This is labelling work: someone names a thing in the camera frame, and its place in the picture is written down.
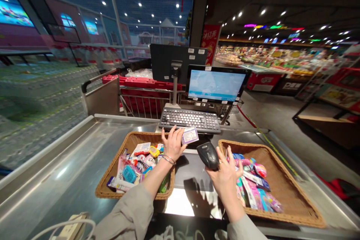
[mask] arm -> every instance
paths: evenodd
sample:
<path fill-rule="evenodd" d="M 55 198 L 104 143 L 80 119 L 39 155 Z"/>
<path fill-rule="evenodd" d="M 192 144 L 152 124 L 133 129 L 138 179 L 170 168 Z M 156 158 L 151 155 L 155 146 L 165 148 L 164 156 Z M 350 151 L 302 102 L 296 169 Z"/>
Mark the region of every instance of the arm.
<path fill-rule="evenodd" d="M 220 160 L 219 170 L 213 171 L 206 168 L 206 172 L 209 174 L 229 217 L 228 239 L 266 240 L 267 238 L 247 216 L 236 195 L 236 180 L 243 175 L 243 167 L 241 166 L 238 171 L 235 171 L 235 161 L 230 146 L 227 148 L 229 163 L 219 147 L 216 148 L 216 151 Z"/>
<path fill-rule="evenodd" d="M 181 146 L 183 129 L 174 131 L 174 126 L 165 138 L 164 155 L 176 161 L 184 152 L 186 145 Z M 144 239 L 154 212 L 153 201 L 161 182 L 173 165 L 161 159 L 155 168 L 147 175 L 144 181 L 127 191 L 117 202 L 114 209 L 95 228 L 95 240 L 112 239 Z"/>

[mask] woman's left hand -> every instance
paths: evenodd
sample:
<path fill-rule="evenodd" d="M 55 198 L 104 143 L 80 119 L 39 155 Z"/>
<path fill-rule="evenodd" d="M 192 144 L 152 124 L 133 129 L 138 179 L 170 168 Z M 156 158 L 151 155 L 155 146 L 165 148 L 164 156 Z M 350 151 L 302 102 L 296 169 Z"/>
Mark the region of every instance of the woman's left hand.
<path fill-rule="evenodd" d="M 165 138 L 164 128 L 161 131 L 161 138 L 164 143 L 164 155 L 171 157 L 175 162 L 182 155 L 187 147 L 187 144 L 181 146 L 181 138 L 184 133 L 184 129 L 180 128 L 175 131 L 176 125 L 172 127 L 169 132 L 168 138 Z"/>

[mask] sleeve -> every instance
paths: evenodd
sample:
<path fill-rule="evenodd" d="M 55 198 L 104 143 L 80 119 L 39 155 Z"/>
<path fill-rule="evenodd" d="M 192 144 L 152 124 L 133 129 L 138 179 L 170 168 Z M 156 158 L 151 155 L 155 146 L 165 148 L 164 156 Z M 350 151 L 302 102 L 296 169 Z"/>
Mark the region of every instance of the sleeve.
<path fill-rule="evenodd" d="M 266 240 L 266 236 L 255 226 L 248 215 L 237 222 L 228 224 L 228 239 L 230 240 Z"/>
<path fill-rule="evenodd" d="M 144 239 L 154 212 L 153 200 L 144 185 L 127 191 L 114 209 L 96 226 L 93 239 Z"/>

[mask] red banner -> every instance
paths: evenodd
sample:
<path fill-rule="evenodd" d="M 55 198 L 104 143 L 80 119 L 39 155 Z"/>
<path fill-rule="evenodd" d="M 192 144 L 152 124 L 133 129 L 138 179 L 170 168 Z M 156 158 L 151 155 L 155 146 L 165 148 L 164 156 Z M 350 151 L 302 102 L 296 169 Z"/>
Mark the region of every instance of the red banner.
<path fill-rule="evenodd" d="M 207 48 L 207 57 L 205 65 L 211 66 L 213 64 L 214 55 L 216 53 L 216 46 L 220 36 L 221 25 L 205 24 L 204 33 L 202 35 L 201 47 Z"/>

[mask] black monitor back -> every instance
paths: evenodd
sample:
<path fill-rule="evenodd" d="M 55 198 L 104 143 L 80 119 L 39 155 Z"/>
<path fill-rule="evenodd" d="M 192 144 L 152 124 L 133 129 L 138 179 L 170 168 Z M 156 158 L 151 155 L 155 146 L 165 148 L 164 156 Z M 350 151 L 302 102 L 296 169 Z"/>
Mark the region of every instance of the black monitor back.
<path fill-rule="evenodd" d="M 189 65 L 205 65 L 207 49 L 181 47 L 174 45 L 150 44 L 151 68 L 153 79 L 173 82 L 171 61 L 182 61 L 178 83 L 186 84 Z"/>

